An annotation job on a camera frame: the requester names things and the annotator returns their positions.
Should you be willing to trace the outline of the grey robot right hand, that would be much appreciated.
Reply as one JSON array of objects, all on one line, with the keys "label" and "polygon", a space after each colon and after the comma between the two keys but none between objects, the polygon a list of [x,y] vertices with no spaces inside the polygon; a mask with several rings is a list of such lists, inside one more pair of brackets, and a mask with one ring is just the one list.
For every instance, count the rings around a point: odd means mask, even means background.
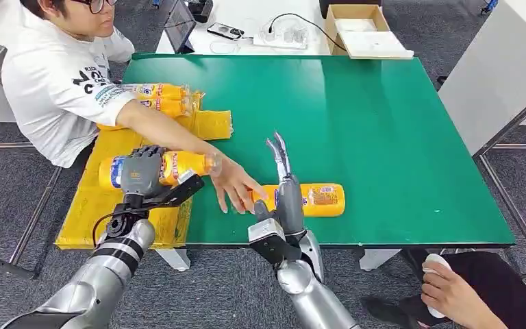
[{"label": "grey robot right hand", "polygon": [[305,235],[303,224],[303,198],[300,183],[292,173],[286,144],[278,132],[274,132],[273,140],[266,139],[267,146],[272,150],[277,165],[279,178],[277,202],[273,212],[269,211],[262,199],[254,203],[254,211],[258,221],[269,218],[276,219],[282,226],[286,238],[299,241]]}]

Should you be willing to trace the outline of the person's right hand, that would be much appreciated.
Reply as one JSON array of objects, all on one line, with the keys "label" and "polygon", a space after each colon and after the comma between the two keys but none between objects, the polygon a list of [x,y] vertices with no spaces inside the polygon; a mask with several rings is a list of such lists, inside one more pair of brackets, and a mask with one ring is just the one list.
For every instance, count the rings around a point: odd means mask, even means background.
[{"label": "person's right hand", "polygon": [[259,196],[266,196],[266,191],[242,166],[225,154],[221,154],[221,164],[220,174],[211,176],[220,209],[228,213],[228,198],[240,214],[254,214],[254,202],[250,192],[255,191]]}]

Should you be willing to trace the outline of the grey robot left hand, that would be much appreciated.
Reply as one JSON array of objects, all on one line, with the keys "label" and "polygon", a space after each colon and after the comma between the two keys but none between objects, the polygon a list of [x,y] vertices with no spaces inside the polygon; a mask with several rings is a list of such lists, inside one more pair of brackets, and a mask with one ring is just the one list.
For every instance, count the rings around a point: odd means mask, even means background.
[{"label": "grey robot left hand", "polygon": [[121,172],[121,190],[125,195],[153,197],[163,189],[160,174],[164,151],[157,145],[143,145],[131,151]]}]

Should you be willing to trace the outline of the person's hand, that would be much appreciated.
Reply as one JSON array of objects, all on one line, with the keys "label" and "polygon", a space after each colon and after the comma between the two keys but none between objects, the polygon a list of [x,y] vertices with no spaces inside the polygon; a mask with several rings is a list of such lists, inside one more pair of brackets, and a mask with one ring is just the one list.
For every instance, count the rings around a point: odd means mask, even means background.
[{"label": "person's hand", "polygon": [[421,299],[465,328],[505,328],[477,292],[459,275],[444,265],[427,261]]}]

